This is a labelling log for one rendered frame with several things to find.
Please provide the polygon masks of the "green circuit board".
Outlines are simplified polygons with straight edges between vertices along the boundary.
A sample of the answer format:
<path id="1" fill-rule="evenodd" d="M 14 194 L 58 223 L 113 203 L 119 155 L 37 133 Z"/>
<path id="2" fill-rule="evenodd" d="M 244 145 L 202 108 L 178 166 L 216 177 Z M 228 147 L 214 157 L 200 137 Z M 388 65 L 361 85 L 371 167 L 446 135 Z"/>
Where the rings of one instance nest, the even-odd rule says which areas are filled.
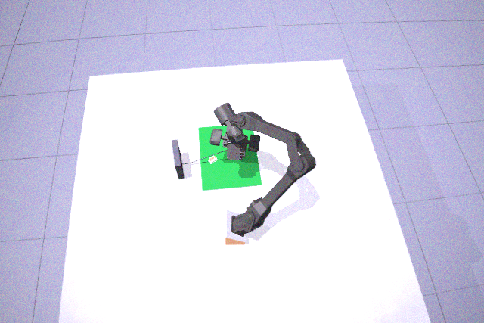
<path id="1" fill-rule="evenodd" d="M 220 146 L 210 144 L 212 130 L 222 129 L 224 136 L 226 128 L 227 126 L 198 127 L 200 159 L 206 157 L 200 160 L 202 191 L 262 185 L 257 152 L 248 151 L 249 144 L 242 160 L 227 158 L 227 148 L 222 146 L 223 140 L 220 141 Z"/>

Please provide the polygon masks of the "black cooling fan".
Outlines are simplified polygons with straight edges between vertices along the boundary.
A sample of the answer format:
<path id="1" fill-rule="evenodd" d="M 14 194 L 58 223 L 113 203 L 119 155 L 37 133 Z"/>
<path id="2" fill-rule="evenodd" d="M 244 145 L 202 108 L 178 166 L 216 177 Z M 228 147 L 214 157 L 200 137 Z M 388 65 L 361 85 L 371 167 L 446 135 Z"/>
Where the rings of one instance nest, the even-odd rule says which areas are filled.
<path id="1" fill-rule="evenodd" d="M 178 146 L 178 139 L 171 140 L 172 142 L 172 154 L 173 154 L 173 161 L 175 171 L 179 179 L 184 179 L 183 167 L 182 167 L 182 156 Z"/>

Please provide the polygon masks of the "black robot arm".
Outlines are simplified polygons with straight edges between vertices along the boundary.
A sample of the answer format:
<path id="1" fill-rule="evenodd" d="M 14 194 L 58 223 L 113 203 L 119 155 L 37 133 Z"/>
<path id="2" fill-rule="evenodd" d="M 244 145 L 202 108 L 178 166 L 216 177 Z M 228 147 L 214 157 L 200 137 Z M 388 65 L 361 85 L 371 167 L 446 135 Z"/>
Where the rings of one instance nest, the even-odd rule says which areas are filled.
<path id="1" fill-rule="evenodd" d="M 236 114 L 230 103 L 217 107 L 213 113 L 222 126 L 227 126 L 228 139 L 237 144 L 227 142 L 227 158 L 229 160 L 242 160 L 246 150 L 243 143 L 245 139 L 243 129 L 260 132 L 264 135 L 282 141 L 287 146 L 290 165 L 281 180 L 264 196 L 256 199 L 246 208 L 246 212 L 231 216 L 231 232 L 241 237 L 252 232 L 264 224 L 272 207 L 296 183 L 297 180 L 310 173 L 316 166 L 315 157 L 303 141 L 301 135 L 288 129 L 265 121 L 255 112 L 240 112 Z M 299 155 L 300 154 L 300 155 Z"/>

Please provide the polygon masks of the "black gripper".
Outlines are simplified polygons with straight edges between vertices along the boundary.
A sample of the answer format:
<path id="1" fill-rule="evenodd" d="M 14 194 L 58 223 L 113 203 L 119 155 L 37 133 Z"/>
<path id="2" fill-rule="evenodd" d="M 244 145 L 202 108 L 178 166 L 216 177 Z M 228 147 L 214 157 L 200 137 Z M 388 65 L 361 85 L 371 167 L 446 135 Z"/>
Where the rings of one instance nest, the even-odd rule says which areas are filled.
<path id="1" fill-rule="evenodd" d="M 210 137 L 210 144 L 215 146 L 220 146 L 220 141 L 223 140 L 223 147 L 227 147 L 227 142 L 231 142 L 233 144 L 237 144 L 236 141 L 231 141 L 228 139 L 227 132 L 222 136 L 222 129 L 213 129 Z M 248 140 L 248 136 L 245 135 L 245 139 L 238 142 L 238 144 L 243 143 L 244 150 L 247 148 L 247 144 L 249 144 L 248 151 L 258 152 L 259 151 L 259 143 L 260 143 L 260 136 L 259 135 L 250 135 L 250 140 Z"/>

